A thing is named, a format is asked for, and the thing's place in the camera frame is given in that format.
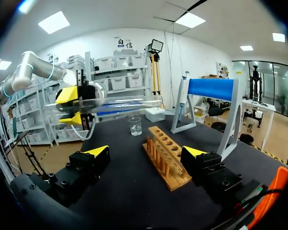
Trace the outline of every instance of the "ceiling light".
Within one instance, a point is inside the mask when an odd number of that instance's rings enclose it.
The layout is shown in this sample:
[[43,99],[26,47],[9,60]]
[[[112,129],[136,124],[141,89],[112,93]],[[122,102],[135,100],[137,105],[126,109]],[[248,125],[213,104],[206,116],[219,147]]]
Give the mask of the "ceiling light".
[[204,19],[192,14],[192,13],[186,13],[184,16],[180,17],[176,23],[180,25],[187,26],[189,28],[194,28],[204,22],[206,22]]
[[48,34],[52,34],[60,29],[69,26],[69,22],[65,18],[62,11],[42,20],[39,24]]
[[284,34],[278,34],[278,33],[272,33],[273,40],[276,42],[285,42],[285,35]]
[[12,62],[10,61],[1,61],[0,62],[0,70],[6,70]]
[[252,46],[240,46],[240,48],[243,51],[253,51],[253,47]]
[[18,10],[21,13],[29,13],[32,9],[33,5],[35,4],[36,0],[24,0],[18,7]]

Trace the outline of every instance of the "yellow tripod leg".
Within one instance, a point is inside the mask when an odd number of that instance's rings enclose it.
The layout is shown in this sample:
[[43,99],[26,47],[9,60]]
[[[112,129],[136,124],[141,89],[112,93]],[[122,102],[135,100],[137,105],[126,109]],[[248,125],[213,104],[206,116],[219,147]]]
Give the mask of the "yellow tripod leg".
[[157,68],[157,82],[158,82],[158,92],[161,96],[161,83],[160,83],[160,71],[159,71],[159,62],[156,62],[156,68]]
[[152,54],[152,69],[153,69],[153,82],[154,82],[154,91],[153,93],[156,94],[156,76],[155,76],[155,57],[154,54]]

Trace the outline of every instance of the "glass tube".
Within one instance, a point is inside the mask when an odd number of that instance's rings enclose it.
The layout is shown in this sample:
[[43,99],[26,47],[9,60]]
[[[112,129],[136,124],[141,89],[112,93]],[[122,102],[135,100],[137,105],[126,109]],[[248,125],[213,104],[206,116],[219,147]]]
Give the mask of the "glass tube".
[[49,104],[46,106],[46,109],[52,111],[52,113],[62,115],[75,113],[77,111],[81,113],[129,111],[160,107],[161,105],[162,98],[160,96],[140,95],[79,100],[72,102],[70,105]]

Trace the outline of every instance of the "wooden test tube rack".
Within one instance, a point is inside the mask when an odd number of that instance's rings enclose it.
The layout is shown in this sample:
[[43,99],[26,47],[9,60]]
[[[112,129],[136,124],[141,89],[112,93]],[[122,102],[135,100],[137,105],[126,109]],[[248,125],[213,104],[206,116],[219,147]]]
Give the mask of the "wooden test tube rack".
[[150,160],[173,191],[191,180],[190,175],[180,163],[181,147],[157,126],[150,127],[153,139],[147,137],[143,147]]

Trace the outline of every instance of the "black table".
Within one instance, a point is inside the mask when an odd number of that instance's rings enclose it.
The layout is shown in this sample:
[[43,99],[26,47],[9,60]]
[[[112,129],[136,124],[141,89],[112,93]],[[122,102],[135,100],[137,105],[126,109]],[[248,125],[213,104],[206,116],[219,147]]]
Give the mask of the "black table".
[[[142,144],[151,126],[159,126],[180,146],[203,151],[216,151],[223,134],[202,124],[172,134],[172,118],[166,116],[164,121],[151,123],[142,117],[143,133],[138,137],[131,136],[126,119],[97,124],[92,138],[83,143],[81,150],[109,145],[111,163],[99,182],[71,210],[87,215],[102,229],[127,225],[199,230],[212,224],[221,207],[192,182],[170,192]],[[224,163],[233,172],[241,173],[244,183],[256,179],[266,185],[283,165],[240,141]]]

